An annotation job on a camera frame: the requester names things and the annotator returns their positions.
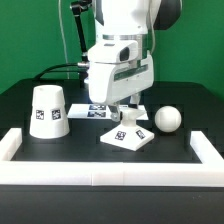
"white frame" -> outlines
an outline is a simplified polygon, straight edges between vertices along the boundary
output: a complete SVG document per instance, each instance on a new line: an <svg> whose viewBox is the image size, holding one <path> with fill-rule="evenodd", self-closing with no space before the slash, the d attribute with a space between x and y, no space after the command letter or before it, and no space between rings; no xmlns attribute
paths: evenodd
<svg viewBox="0 0 224 224"><path fill-rule="evenodd" d="M1 161L0 184L224 187L224 160L209 140L194 131L190 144L202 164Z"/></svg>

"white foam ball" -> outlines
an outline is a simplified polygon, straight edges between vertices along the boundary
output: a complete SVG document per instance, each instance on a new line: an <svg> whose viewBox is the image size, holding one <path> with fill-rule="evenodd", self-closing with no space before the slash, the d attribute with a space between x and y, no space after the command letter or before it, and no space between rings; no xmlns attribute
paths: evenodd
<svg viewBox="0 0 224 224"><path fill-rule="evenodd" d="M161 107L155 116L156 126L163 132L173 132L181 124L180 112L171 106Z"/></svg>

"black tabletop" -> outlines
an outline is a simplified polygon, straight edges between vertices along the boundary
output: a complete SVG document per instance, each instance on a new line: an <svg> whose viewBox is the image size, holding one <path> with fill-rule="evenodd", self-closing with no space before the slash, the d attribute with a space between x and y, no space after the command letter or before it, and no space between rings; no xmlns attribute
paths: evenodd
<svg viewBox="0 0 224 224"><path fill-rule="evenodd" d="M15 161L200 163L189 144L192 130L203 131L224 155L224 103L202 85L155 82L142 92L140 104L149 120L138 124L155 138L133 152L100 142L117 125L111 120L69 119L65 137L30 136L33 87L44 84L63 87L66 111L73 103L91 103L79 80L26 79L1 94L0 136L12 127L22 128ZM154 123L155 113L166 105L182 115L181 127L171 134ZM0 186L1 223L223 223L223 206L222 188Z"/></svg>

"green background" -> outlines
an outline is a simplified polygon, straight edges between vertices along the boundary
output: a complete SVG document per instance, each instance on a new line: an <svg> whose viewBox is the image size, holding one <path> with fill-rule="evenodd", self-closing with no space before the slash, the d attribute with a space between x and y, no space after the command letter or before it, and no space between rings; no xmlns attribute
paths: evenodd
<svg viewBox="0 0 224 224"><path fill-rule="evenodd" d="M70 2L62 0L63 23L69 62L77 62L80 50ZM90 47L91 11L83 14L83 25ZM20 79L65 62L58 0L1 0L0 32L0 93ZM224 99L223 0L183 0L181 18L169 30L156 31L156 41L155 80L201 83Z"/></svg>

